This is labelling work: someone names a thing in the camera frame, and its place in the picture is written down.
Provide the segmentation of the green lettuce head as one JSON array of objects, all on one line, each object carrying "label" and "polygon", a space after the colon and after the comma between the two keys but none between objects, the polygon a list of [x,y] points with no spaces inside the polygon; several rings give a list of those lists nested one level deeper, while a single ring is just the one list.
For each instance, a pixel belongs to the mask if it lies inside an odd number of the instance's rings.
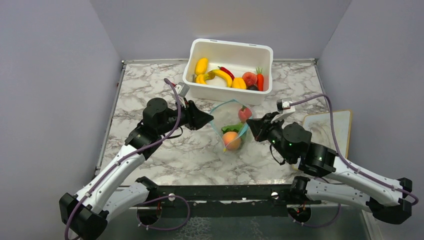
[{"label": "green lettuce head", "polygon": [[221,128],[222,136],[227,132],[237,132],[239,137],[242,140],[245,140],[247,135],[247,125],[245,123],[239,122],[233,125],[227,125]]}]

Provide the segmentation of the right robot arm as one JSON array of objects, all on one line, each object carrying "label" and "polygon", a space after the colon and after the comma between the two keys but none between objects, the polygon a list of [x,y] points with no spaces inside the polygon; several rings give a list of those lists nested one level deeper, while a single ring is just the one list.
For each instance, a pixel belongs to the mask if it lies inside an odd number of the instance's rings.
[{"label": "right robot arm", "polygon": [[246,123],[256,141],[268,141],[284,162],[298,163],[298,169],[307,175],[293,179],[288,190],[292,202],[328,201],[349,205],[393,225],[400,225],[411,217],[413,205],[406,200],[412,191],[411,180],[390,179],[361,170],[353,163],[344,163],[334,150],[312,142],[312,133],[298,123],[283,126],[282,121],[273,122],[275,115],[275,112],[267,113]]}]

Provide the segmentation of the clear zip top bag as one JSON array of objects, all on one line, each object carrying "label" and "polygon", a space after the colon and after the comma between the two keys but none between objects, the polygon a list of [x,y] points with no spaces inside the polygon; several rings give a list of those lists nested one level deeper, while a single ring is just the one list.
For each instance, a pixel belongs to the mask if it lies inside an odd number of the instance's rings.
[{"label": "clear zip top bag", "polygon": [[222,143],[223,151],[240,151],[249,132],[247,120],[255,115],[252,108],[232,99],[216,105],[209,114],[213,116],[210,124]]}]

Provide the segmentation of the yellow squash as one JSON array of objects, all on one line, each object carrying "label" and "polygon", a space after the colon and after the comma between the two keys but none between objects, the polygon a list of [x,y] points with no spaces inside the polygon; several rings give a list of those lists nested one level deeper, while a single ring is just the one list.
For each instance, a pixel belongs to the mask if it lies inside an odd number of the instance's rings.
[{"label": "yellow squash", "polygon": [[203,75],[208,69],[209,60],[207,58],[201,58],[197,61],[194,73],[198,75]]}]

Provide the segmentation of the peach orange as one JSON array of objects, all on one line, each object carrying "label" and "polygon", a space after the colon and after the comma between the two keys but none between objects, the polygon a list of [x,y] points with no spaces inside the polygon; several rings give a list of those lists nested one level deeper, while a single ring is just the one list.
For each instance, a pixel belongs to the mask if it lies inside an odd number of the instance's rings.
[{"label": "peach orange", "polygon": [[223,134],[222,141],[224,144],[225,151],[235,151],[238,150],[242,144],[242,140],[239,137],[238,133],[235,131],[228,131]]}]

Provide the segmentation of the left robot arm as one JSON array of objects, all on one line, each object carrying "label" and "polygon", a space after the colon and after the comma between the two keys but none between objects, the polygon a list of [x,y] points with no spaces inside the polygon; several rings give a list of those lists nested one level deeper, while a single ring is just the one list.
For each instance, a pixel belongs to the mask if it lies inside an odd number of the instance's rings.
[{"label": "left robot arm", "polygon": [[148,101],[142,120],[130,132],[124,145],[107,167],[75,194],[65,193],[59,200],[61,220],[65,224],[65,239],[69,231],[83,240],[95,240],[106,229],[118,206],[109,199],[122,182],[141,166],[173,132],[186,127],[195,131],[214,117],[204,112],[192,100],[177,98],[176,109],[168,107],[163,98]]}]

